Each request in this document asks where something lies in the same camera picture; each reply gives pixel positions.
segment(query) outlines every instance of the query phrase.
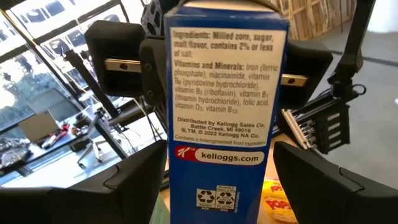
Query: wooden table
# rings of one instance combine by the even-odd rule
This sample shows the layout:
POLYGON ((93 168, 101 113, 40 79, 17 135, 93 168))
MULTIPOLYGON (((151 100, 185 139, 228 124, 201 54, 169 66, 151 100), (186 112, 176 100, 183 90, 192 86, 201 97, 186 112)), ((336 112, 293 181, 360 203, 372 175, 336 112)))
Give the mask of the wooden table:
MULTIPOLYGON (((289 137, 287 137, 285 134, 280 134, 272 139, 271 148, 269 149, 269 154, 268 154, 265 179, 278 179, 278 174, 276 172, 274 159, 273 159, 274 143, 276 141, 284 141, 284 142, 287 142, 287 143, 295 146, 295 143, 289 137)), ((170 210, 170 190, 169 189, 163 190, 160 194, 163 196, 163 200, 164 200, 167 208, 170 210)), ((270 218, 268 217, 268 215, 265 211, 265 208, 260 207, 259 218, 258 218, 257 223, 258 224, 267 224, 267 223, 270 223, 269 219, 270 218)))

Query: ingredients label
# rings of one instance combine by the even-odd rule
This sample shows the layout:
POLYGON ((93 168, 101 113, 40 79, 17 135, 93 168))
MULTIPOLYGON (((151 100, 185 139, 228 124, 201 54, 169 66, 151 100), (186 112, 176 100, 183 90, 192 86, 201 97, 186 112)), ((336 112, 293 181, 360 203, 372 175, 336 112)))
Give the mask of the ingredients label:
POLYGON ((171 27, 174 141, 265 146, 285 36, 171 27))

